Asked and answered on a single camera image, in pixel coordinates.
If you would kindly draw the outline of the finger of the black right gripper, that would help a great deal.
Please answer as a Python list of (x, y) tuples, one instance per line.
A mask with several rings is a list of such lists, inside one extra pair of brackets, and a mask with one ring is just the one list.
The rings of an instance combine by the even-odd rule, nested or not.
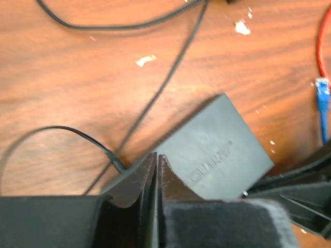
[(299, 167), (282, 174), (265, 177), (249, 190), (266, 191), (290, 185), (319, 182), (330, 182), (330, 144), (326, 144), (304, 159)]
[(277, 201), (293, 224), (323, 238), (330, 237), (330, 182), (279, 187), (247, 197)]

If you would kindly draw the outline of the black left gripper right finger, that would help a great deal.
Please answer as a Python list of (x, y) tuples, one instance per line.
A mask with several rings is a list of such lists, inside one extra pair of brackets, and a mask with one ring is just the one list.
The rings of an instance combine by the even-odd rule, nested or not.
[(170, 167), (166, 155), (158, 157), (157, 228), (159, 247), (193, 247), (195, 208), (201, 198)]

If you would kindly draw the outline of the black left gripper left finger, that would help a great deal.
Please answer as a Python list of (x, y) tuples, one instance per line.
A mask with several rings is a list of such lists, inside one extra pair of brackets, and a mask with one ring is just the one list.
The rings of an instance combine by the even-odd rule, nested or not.
[(98, 220), (98, 247), (145, 247), (156, 187), (157, 153), (104, 193)]

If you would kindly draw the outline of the black network switch box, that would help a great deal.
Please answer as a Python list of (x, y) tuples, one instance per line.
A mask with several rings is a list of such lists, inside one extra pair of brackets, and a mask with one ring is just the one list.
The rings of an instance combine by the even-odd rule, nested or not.
[(203, 200), (239, 198), (274, 167), (225, 94), (207, 100), (153, 151)]

